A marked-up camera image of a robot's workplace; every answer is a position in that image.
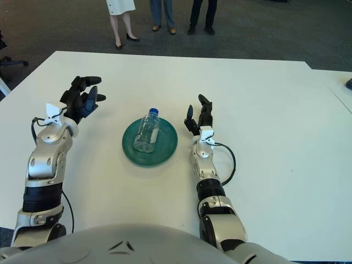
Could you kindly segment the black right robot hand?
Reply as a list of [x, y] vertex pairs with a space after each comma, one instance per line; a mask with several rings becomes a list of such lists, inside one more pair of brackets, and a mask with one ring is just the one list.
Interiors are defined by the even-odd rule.
[[193, 107], [189, 105], [184, 124], [188, 131], [192, 132], [193, 136], [200, 135], [200, 127], [213, 125], [212, 117], [212, 102], [210, 102], [204, 95], [199, 94], [198, 99], [202, 105], [199, 121], [195, 122], [193, 119]]

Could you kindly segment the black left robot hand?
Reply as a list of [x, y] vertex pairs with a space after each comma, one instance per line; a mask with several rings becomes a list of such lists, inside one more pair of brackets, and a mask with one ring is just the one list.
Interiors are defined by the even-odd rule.
[[89, 116], [97, 107], [97, 102], [104, 101], [105, 95], [99, 94], [97, 84], [102, 79], [98, 76], [77, 76], [66, 90], [60, 101], [67, 105], [64, 116], [79, 124], [83, 118]]

